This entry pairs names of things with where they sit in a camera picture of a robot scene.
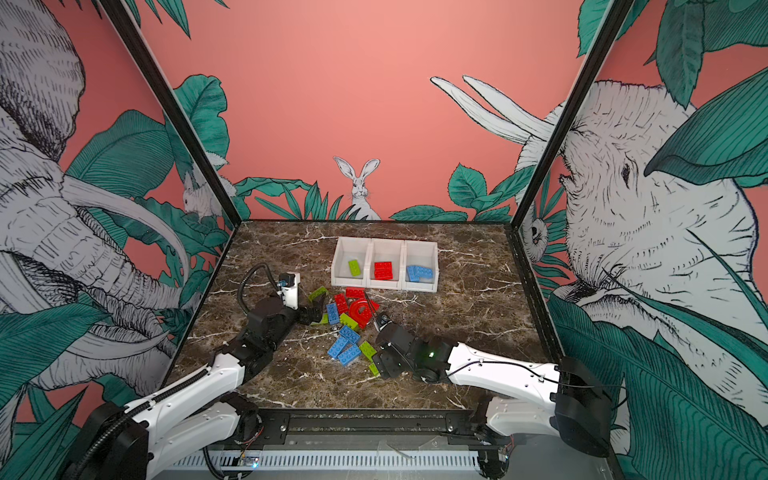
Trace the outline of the white three-compartment bin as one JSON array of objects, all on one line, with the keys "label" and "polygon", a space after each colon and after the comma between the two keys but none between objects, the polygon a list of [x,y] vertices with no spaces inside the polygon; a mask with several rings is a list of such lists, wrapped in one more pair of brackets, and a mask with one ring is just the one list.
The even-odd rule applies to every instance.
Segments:
[{"label": "white three-compartment bin", "polygon": [[435,242],[339,237],[331,264],[331,284],[436,293],[438,254]]}]

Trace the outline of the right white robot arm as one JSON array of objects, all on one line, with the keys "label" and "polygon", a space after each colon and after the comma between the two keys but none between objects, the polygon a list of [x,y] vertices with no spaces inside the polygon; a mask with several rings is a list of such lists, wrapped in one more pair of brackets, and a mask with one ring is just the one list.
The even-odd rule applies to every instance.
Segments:
[{"label": "right white robot arm", "polygon": [[384,378],[405,372],[427,384],[451,383],[492,392],[480,427],[499,436],[551,435],[589,456],[612,451],[608,386],[579,360],[536,363],[493,355],[440,337],[424,340],[384,318],[374,321],[373,362]]}]

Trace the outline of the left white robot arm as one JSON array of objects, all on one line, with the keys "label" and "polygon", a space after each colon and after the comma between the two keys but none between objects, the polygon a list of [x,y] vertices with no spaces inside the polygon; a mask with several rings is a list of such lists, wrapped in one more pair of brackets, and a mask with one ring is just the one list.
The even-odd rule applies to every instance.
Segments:
[{"label": "left white robot arm", "polygon": [[152,479],[183,457],[231,437],[246,424],[257,436],[258,409],[238,388],[271,362],[297,324],[321,320],[325,299],[293,308],[260,300],[244,328],[181,380],[122,407],[107,402],[88,417],[59,470],[61,479]]}]

